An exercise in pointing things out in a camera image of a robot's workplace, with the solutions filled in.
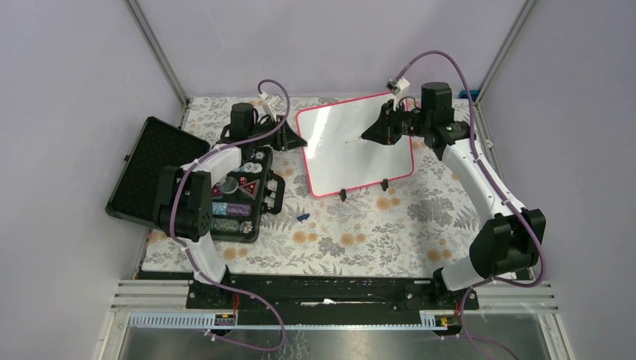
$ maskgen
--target table surface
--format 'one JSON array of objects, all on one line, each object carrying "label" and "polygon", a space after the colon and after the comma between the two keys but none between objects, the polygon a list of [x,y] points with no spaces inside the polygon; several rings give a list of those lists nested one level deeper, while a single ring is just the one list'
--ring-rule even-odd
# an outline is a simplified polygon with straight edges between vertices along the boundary
[{"label": "table surface", "polygon": [[[344,100],[293,97],[289,125],[299,110]],[[262,101],[243,97],[195,97],[184,129],[215,143],[230,121],[230,108]],[[455,120],[468,121],[466,100],[453,100]],[[413,139],[415,171],[407,178],[314,198],[300,148],[274,154],[272,169],[285,179],[283,211],[264,214],[252,244],[215,241],[231,272],[427,277],[465,257],[479,231],[479,217],[453,174],[422,139]],[[309,214],[302,223],[296,217]],[[162,232],[148,234],[144,272],[191,272],[179,246]]]}]

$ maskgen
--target black case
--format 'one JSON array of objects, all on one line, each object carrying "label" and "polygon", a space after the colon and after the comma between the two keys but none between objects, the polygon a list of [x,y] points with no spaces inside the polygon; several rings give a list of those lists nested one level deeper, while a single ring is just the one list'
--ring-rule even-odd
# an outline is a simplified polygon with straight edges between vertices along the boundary
[{"label": "black case", "polygon": [[[115,190],[106,205],[106,213],[114,218],[132,221],[147,227],[157,228],[152,214],[155,207],[155,197],[159,183],[159,174],[166,166],[180,167],[200,158],[210,150],[209,142],[163,122],[155,117],[146,119],[141,133],[130,155],[124,160],[126,164],[117,181]],[[228,176],[240,179],[244,176],[247,182],[259,179],[258,191],[255,199],[242,195],[240,190],[231,194],[223,194],[221,199],[213,202],[241,203],[252,207],[249,217],[233,217],[215,215],[215,218],[229,218],[237,221],[252,221],[253,231],[242,232],[211,231],[214,240],[230,242],[255,242],[258,238],[260,218],[265,212],[277,214],[283,205],[284,180],[271,171],[272,150],[268,147],[255,148],[255,152],[264,152],[261,160],[247,159],[245,162],[259,163],[262,171],[230,172]],[[268,189],[268,183],[276,181],[274,190]]]},{"label": "black case", "polygon": [[161,169],[190,163],[209,149],[210,144],[204,139],[154,116],[147,118],[133,151],[124,157],[126,164],[106,204],[106,213],[155,228],[152,212]]}]

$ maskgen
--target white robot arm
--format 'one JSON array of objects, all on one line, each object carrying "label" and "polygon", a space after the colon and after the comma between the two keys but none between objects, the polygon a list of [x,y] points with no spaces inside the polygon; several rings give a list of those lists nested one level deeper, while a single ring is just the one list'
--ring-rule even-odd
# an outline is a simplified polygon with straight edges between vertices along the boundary
[{"label": "white robot arm", "polygon": [[437,158],[459,178],[481,221],[481,231],[470,246],[469,256],[437,269],[433,280],[446,290],[457,291],[496,275],[534,266],[539,252],[508,203],[520,209],[521,216],[532,227],[539,242],[545,231],[545,217],[541,211],[527,210],[521,201],[512,196],[484,159],[482,147],[476,139],[475,146],[472,146],[470,125],[454,119],[452,91],[447,83],[424,84],[421,87],[421,108],[409,111],[400,104],[399,91],[399,84],[407,83],[400,79],[387,84],[395,98],[382,105],[377,121],[361,138],[392,145],[402,135],[424,137],[424,142],[433,149]]}]

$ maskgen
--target purple cable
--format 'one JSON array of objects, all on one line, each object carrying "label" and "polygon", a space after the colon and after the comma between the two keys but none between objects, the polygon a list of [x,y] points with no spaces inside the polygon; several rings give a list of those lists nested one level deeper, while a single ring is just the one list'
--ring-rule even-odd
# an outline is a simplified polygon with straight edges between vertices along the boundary
[{"label": "purple cable", "polygon": [[[276,125],[276,127],[271,129],[267,133],[264,133],[263,135],[259,135],[257,137],[251,138],[251,139],[245,139],[245,140],[241,140],[241,141],[237,141],[237,142],[232,142],[230,144],[223,145],[220,148],[213,148],[207,154],[204,154],[202,157],[200,157],[198,159],[198,161],[200,163],[205,161],[205,160],[207,160],[208,158],[210,158],[214,154],[217,154],[218,152],[221,152],[221,151],[223,151],[225,149],[228,149],[230,147],[244,145],[244,144],[247,144],[247,143],[252,143],[254,141],[259,141],[259,140],[265,139],[266,137],[269,137],[272,134],[274,134],[276,131],[278,131],[278,129],[280,129],[283,126],[283,124],[287,121],[287,116],[290,114],[290,107],[291,107],[290,95],[287,94],[287,90],[285,90],[285,88],[278,81],[273,80],[273,79],[264,79],[264,80],[261,80],[258,83],[258,92],[259,92],[259,94],[263,93],[263,91],[260,88],[261,88],[261,86],[264,83],[272,83],[272,84],[278,86],[280,88],[280,90],[283,92],[283,94],[285,94],[285,100],[286,100],[287,108],[285,109],[285,115],[283,116],[283,120],[280,121],[280,123],[278,123]],[[177,208],[178,208],[178,204],[179,204],[179,199],[181,199],[181,195],[183,193],[183,187],[185,186],[185,183],[186,183],[186,180],[188,179],[188,176],[190,176],[190,174],[192,173],[192,171],[196,167],[197,167],[197,164],[193,163],[185,171],[185,173],[183,174],[183,178],[181,179],[181,182],[179,182],[179,186],[177,187],[177,192],[175,194],[175,200],[174,200],[174,203],[172,204],[172,211],[170,212],[170,224],[169,224],[170,237],[172,238],[172,240],[174,240],[175,242],[179,243],[183,247],[185,247],[187,244],[185,243],[185,241],[182,241],[179,238],[177,238],[177,236],[175,234],[175,218],[176,218],[176,214],[177,214]],[[187,249],[185,253],[187,255],[187,258],[192,263],[192,267],[195,269],[196,272],[200,273],[201,278],[205,279],[210,284],[212,284],[212,285],[214,285],[216,287],[220,287],[221,289],[232,291],[234,293],[244,294],[244,295],[247,295],[247,296],[250,296],[250,297],[254,297],[255,299],[258,299],[260,302],[265,304],[265,306],[268,307],[269,310],[271,310],[271,312],[276,317],[276,320],[278,320],[278,323],[280,324],[280,343],[277,346],[274,346],[274,347],[254,346],[254,345],[250,345],[249,343],[242,343],[240,341],[236,341],[236,340],[232,340],[232,339],[226,339],[225,337],[215,337],[215,338],[217,338],[217,339],[219,339],[221,341],[225,341],[227,343],[240,345],[242,347],[247,347],[249,349],[259,350],[259,351],[276,351],[276,350],[279,350],[281,347],[283,347],[283,345],[285,344],[285,341],[287,340],[287,334],[285,333],[285,325],[283,324],[283,319],[281,318],[281,315],[276,311],[276,309],[274,309],[274,307],[271,304],[269,304],[264,298],[258,296],[257,294],[254,294],[253,292],[249,292],[249,291],[246,291],[246,290],[243,290],[243,289],[236,289],[234,287],[226,286],[226,285],[223,285],[223,284],[218,283],[216,281],[213,281],[210,277],[208,277],[208,275],[203,274],[201,272],[199,265],[195,262],[194,257],[190,253],[190,249]]]},{"label": "purple cable", "polygon": [[[486,166],[484,165],[484,163],[482,162],[481,159],[478,158],[479,155],[479,151],[477,149],[477,145],[475,144],[475,102],[473,101],[473,97],[470,96],[470,90],[468,87],[468,82],[466,81],[466,77],[464,77],[464,73],[462,73],[461,69],[459,68],[458,63],[447,53],[443,52],[443,51],[439,51],[439,50],[431,50],[431,51],[425,51],[419,55],[417,55],[415,58],[413,58],[413,60],[411,60],[401,71],[400,73],[397,75],[397,77],[395,78],[395,81],[398,81],[399,79],[402,78],[402,76],[409,70],[409,68],[411,67],[411,65],[415,64],[419,59],[428,56],[428,55],[441,55],[443,57],[445,57],[446,59],[448,59],[451,64],[453,64],[453,67],[455,68],[455,70],[457,71],[457,74],[459,75],[460,79],[461,79],[461,83],[463,85],[463,88],[466,90],[466,94],[468,95],[468,110],[470,113],[470,138],[469,138],[469,144],[470,144],[470,151],[472,152],[472,155],[475,157],[475,162],[477,163],[477,165],[479,166],[479,169],[481,169],[481,172],[484,174],[484,176],[486,177],[486,179],[488,180],[488,183],[490,184],[490,186],[495,190],[495,192],[497,193],[497,195],[499,195],[499,197],[502,199],[502,204],[505,203],[508,208],[510,209],[510,211],[512,211],[514,213],[514,215],[519,219],[519,221],[521,222],[521,224],[523,225],[523,228],[526,229],[526,231],[528,232],[528,234],[530,235],[530,238],[532,239],[532,242],[534,243],[534,245],[537,248],[538,251],[538,257],[539,259],[541,259],[541,272],[539,273],[538,277],[532,282],[532,283],[518,283],[517,281],[514,280],[509,280],[509,279],[504,279],[502,277],[493,277],[493,279],[498,280],[498,281],[502,281],[506,284],[511,284],[511,285],[515,285],[516,287],[536,287],[537,285],[539,285],[545,276],[545,272],[547,270],[547,266],[545,263],[545,252],[543,251],[543,248],[541,246],[541,243],[539,242],[539,238],[537,237],[537,235],[535,234],[533,228],[528,224],[528,222],[526,221],[526,219],[524,218],[524,216],[519,212],[519,210],[517,210],[515,208],[514,205],[512,205],[512,203],[508,200],[508,197],[503,193],[503,190],[501,190],[501,188],[499,187],[499,185],[497,184],[497,182],[494,180],[493,176],[490,174],[490,172],[488,171],[488,169],[486,168]],[[466,304],[466,299],[468,297],[468,295],[473,291],[473,287],[479,287],[481,285],[487,284],[489,282],[491,282],[492,279],[486,279],[483,281],[480,281],[476,284],[473,284],[472,286],[470,286],[468,289],[466,289],[466,292],[463,294],[463,298],[461,300],[461,306],[460,306],[460,318],[461,318],[461,322],[462,324],[464,324],[464,305]],[[468,340],[470,340],[470,342],[472,343],[472,345],[477,348],[477,350],[479,350],[479,352],[485,356],[488,359],[492,359],[490,356],[486,355],[481,349],[479,349],[479,346],[477,346],[477,344],[474,341],[474,337],[468,332],[468,329],[466,328],[466,325],[463,325],[463,330],[466,333],[466,337],[468,338]]]},{"label": "purple cable", "polygon": [[[507,347],[504,343],[501,343],[497,340],[493,340],[493,339],[489,339],[487,337],[481,337],[478,335],[473,335],[472,336],[475,340],[478,341],[483,341],[485,343],[488,344],[493,344],[495,346],[498,346],[502,349],[504,349],[508,354],[510,354],[514,360],[519,360],[519,358],[517,357],[517,354],[515,354],[515,352],[512,351],[512,349],[510,349],[509,347]],[[458,338],[468,338],[466,335],[449,335],[449,336],[445,336],[443,339],[440,337],[426,337],[424,339],[421,339],[421,341],[447,341],[447,340],[457,340]]]}]

